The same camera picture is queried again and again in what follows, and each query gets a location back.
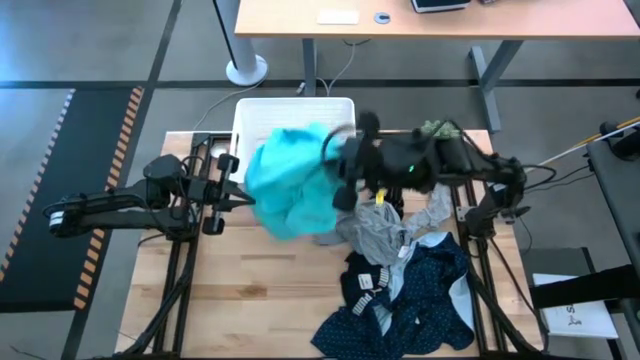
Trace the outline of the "black underwear white waistband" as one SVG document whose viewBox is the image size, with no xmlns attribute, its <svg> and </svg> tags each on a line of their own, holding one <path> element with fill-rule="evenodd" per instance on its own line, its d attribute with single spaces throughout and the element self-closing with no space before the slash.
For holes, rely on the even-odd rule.
<svg viewBox="0 0 640 360">
<path fill-rule="evenodd" d="M 391 274 L 388 267 L 372 265 L 365 256 L 353 251 L 345 259 L 347 270 L 340 276 L 342 295 L 346 306 L 356 316 L 361 316 L 379 293 L 388 288 Z M 361 290 L 357 276 L 369 273 L 374 282 L 371 290 Z"/>
</svg>

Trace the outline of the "black flat bar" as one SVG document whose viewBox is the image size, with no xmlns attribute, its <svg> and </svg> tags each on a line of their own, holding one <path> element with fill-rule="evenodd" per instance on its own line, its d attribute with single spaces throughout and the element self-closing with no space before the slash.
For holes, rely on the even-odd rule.
<svg viewBox="0 0 640 360">
<path fill-rule="evenodd" d="M 632 265 L 530 288 L 536 308 L 640 298 L 640 276 Z"/>
</svg>

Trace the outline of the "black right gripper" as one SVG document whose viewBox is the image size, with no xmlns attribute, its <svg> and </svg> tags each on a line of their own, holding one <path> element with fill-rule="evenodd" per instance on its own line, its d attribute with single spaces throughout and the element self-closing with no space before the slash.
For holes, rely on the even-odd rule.
<svg viewBox="0 0 640 360">
<path fill-rule="evenodd" d="M 357 183 L 364 182 L 364 188 L 373 195 L 385 190 L 385 199 L 393 193 L 393 186 L 383 179 L 384 165 L 379 140 L 380 120 L 376 113 L 365 111 L 356 120 L 356 134 L 347 137 L 339 149 L 339 157 L 333 161 L 333 168 L 343 184 L 337 189 L 332 205 L 340 211 L 353 211 L 359 198 Z"/>
</svg>

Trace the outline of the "dark grey floor box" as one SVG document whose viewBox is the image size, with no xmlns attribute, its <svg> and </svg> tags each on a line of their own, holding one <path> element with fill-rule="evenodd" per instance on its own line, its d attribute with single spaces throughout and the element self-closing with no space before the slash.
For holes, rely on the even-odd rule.
<svg viewBox="0 0 640 360">
<path fill-rule="evenodd" d="M 527 282 L 533 285 L 533 274 L 581 276 L 595 272 L 586 247 L 580 248 L 532 248 L 521 253 Z"/>
</svg>

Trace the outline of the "navy dotted shirt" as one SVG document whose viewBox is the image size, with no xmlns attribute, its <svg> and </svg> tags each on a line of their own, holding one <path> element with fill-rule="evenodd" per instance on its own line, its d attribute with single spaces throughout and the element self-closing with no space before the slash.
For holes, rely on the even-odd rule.
<svg viewBox="0 0 640 360">
<path fill-rule="evenodd" d="M 472 344 L 469 259 L 452 233 L 423 235 L 388 268 L 388 288 L 361 316 L 344 301 L 312 337 L 315 348 L 337 360 L 400 360 Z"/>
</svg>

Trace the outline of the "white paper sheet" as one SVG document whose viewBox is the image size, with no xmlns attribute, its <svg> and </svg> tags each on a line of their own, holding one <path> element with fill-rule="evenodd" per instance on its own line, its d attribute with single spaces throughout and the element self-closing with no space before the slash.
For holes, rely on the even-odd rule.
<svg viewBox="0 0 640 360">
<path fill-rule="evenodd" d="M 618 339 L 618 332 L 605 302 L 569 304 L 541 310 L 552 336 Z"/>
</svg>

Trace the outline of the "black aluminium table frame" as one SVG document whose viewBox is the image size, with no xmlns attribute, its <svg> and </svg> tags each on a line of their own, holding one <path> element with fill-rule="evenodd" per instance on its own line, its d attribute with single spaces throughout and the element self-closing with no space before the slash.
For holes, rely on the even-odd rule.
<svg viewBox="0 0 640 360">
<path fill-rule="evenodd" d="M 212 145 L 226 150 L 231 134 L 168 132 L 161 155 L 183 159 L 195 155 L 209 160 L 209 176 L 217 179 Z M 342 304 L 339 275 L 346 269 L 346 245 L 320 247 L 311 238 L 291 242 L 270 239 L 254 220 L 250 208 L 224 214 L 219 236 L 200 235 L 190 295 L 172 308 L 159 330 L 164 341 L 146 352 L 178 352 L 178 325 L 182 359 L 298 358 L 316 359 L 321 353 L 310 343 L 321 323 Z M 511 226 L 497 222 L 495 243 L 507 259 L 523 291 L 526 275 Z M 131 287 L 114 352 L 133 345 L 159 308 L 169 285 L 171 265 L 179 277 L 190 252 L 188 243 L 155 238 L 137 248 Z M 488 249 L 494 289 L 500 306 L 533 346 L 543 341 L 535 316 L 522 301 L 494 246 Z"/>
</svg>

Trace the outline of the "black mat orange stripes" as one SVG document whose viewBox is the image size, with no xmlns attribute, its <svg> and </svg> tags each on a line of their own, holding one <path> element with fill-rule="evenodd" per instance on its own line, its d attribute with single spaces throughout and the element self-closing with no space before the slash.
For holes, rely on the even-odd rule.
<svg viewBox="0 0 640 360">
<path fill-rule="evenodd" d="M 95 291 L 109 233 L 54 237 L 55 204 L 118 186 L 144 88 L 69 91 L 0 260 L 0 313 L 86 309 Z"/>
</svg>

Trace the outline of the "white rod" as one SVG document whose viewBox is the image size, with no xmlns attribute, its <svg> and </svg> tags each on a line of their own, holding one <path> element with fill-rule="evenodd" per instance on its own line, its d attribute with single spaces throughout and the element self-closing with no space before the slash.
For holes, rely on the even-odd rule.
<svg viewBox="0 0 640 360">
<path fill-rule="evenodd" d="M 588 144 L 587 144 L 586 146 L 582 146 L 582 147 L 578 147 L 578 148 L 575 148 L 575 145 L 574 145 L 574 146 L 572 146 L 572 147 L 570 147 L 569 149 L 565 150 L 564 152 L 561 152 L 561 153 L 559 153 L 559 154 L 557 154 L 557 155 L 554 155 L 554 156 L 553 156 L 553 157 L 551 157 L 551 158 L 548 158 L 548 159 L 546 159 L 546 160 L 542 161 L 541 163 L 539 163 L 539 166 L 547 166 L 547 165 L 550 165 L 551 163 L 555 162 L 556 160 L 559 160 L 559 159 L 561 159 L 561 158 L 564 158 L 564 157 L 568 156 L 569 154 L 571 154 L 571 153 L 573 153 L 573 152 L 575 152 L 575 151 L 578 151 L 578 150 L 580 150 L 580 149 L 582 149 L 582 148 L 585 148 Z"/>
</svg>

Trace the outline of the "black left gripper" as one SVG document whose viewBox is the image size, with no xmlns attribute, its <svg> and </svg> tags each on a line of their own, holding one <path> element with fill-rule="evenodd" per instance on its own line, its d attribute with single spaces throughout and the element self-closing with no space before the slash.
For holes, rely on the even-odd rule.
<svg viewBox="0 0 640 360">
<path fill-rule="evenodd" d="M 237 171 L 239 159 L 226 153 L 220 156 L 217 166 L 221 171 L 218 181 L 191 177 L 187 189 L 189 200 L 212 207 L 212 215 L 205 217 L 202 224 L 202 231 L 206 235 L 220 235 L 224 231 L 225 221 L 222 212 L 232 212 L 235 208 L 255 204 L 242 184 L 229 179 L 229 176 Z M 231 196 L 243 200 L 233 200 Z"/>
</svg>

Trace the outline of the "grey column round base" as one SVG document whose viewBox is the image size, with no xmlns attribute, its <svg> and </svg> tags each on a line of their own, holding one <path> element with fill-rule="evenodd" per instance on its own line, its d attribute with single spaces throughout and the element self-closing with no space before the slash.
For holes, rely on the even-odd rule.
<svg viewBox="0 0 640 360">
<path fill-rule="evenodd" d="M 235 85 L 249 87 L 267 77 L 268 63 L 255 51 L 250 38 L 235 34 L 240 0 L 212 0 L 230 56 L 227 78 Z"/>
</svg>

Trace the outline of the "yellow rod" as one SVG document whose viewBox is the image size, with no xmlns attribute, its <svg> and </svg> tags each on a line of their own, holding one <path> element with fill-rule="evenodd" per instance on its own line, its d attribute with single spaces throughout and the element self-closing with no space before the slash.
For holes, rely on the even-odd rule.
<svg viewBox="0 0 640 360">
<path fill-rule="evenodd" d="M 586 146 L 589 143 L 603 140 L 607 137 L 611 137 L 619 134 L 620 132 L 626 130 L 627 128 L 634 127 L 640 123 L 640 116 L 635 117 L 633 119 L 624 121 L 617 125 L 612 125 L 608 123 L 603 123 L 603 128 L 599 130 L 597 134 L 591 135 L 590 137 L 582 140 L 578 144 L 575 145 L 575 148 Z"/>
</svg>

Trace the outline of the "wooden office desk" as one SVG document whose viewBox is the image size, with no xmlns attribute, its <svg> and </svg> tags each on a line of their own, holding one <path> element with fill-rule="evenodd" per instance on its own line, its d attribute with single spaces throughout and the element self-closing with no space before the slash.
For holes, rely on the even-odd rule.
<svg viewBox="0 0 640 360">
<path fill-rule="evenodd" d="M 355 10 L 357 25 L 319 25 L 320 10 Z M 378 24 L 374 16 L 388 13 Z M 315 69 L 317 38 L 429 38 L 497 40 L 487 60 L 479 46 L 469 51 L 487 128 L 500 131 L 494 88 L 526 40 L 640 39 L 638 24 L 624 0 L 471 0 L 466 9 L 419 14 L 410 0 L 240 0 L 235 33 L 251 38 L 293 37 L 303 42 L 305 76 Z"/>
</svg>

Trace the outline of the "small green potted plant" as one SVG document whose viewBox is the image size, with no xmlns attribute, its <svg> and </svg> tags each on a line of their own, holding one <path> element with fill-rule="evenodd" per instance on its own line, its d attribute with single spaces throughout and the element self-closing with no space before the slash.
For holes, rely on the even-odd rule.
<svg viewBox="0 0 640 360">
<path fill-rule="evenodd" d="M 435 137 L 439 140 L 450 140 L 462 136 L 462 130 L 451 119 L 427 120 L 420 127 L 420 132 L 423 135 Z"/>
</svg>

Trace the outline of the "teal t-shirt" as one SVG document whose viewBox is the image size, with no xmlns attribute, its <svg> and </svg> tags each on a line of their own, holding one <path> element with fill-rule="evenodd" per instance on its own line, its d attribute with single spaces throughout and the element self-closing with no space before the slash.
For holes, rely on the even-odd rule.
<svg viewBox="0 0 640 360">
<path fill-rule="evenodd" d="M 339 156 L 340 139 L 324 141 L 328 126 L 275 129 L 247 167 L 244 184 L 253 214 L 278 240 L 323 234 L 335 228 L 332 202 L 344 184 L 324 163 Z"/>
</svg>

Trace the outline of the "black equipment cart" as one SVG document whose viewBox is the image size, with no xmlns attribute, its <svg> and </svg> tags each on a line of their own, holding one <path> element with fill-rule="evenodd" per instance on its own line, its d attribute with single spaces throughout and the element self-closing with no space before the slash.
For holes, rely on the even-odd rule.
<svg viewBox="0 0 640 360">
<path fill-rule="evenodd" d="M 640 269 L 640 125 L 587 146 L 631 263 Z"/>
</svg>

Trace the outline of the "white plastic laundry basket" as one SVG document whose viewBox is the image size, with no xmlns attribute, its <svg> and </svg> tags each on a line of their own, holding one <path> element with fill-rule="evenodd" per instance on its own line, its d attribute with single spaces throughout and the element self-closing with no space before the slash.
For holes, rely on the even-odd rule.
<svg viewBox="0 0 640 360">
<path fill-rule="evenodd" d="M 244 98 L 235 108 L 229 152 L 240 160 L 231 179 L 243 183 L 255 151 L 275 129 L 321 123 L 330 130 L 355 124 L 354 102 L 346 97 Z"/>
</svg>

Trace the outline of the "long grey garment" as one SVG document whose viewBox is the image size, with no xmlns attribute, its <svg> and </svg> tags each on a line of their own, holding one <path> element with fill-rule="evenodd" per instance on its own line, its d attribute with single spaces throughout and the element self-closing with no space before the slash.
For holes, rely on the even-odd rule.
<svg viewBox="0 0 640 360">
<path fill-rule="evenodd" d="M 412 234 L 435 231 L 452 216 L 452 212 L 450 188 L 437 183 L 434 189 L 426 194 L 424 207 L 412 213 L 404 221 L 404 225 Z"/>
</svg>

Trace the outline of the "grey t-shirt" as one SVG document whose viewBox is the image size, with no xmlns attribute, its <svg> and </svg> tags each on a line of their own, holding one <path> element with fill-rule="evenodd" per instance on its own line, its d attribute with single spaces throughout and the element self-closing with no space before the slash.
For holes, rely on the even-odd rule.
<svg viewBox="0 0 640 360">
<path fill-rule="evenodd" d="M 384 202 L 377 206 L 369 200 L 358 204 L 353 211 L 339 211 L 335 226 L 314 235 L 312 240 L 321 246 L 349 243 L 372 265 L 391 266 L 402 259 L 398 257 L 400 248 L 410 247 L 413 238 L 414 234 L 390 204 Z"/>
</svg>

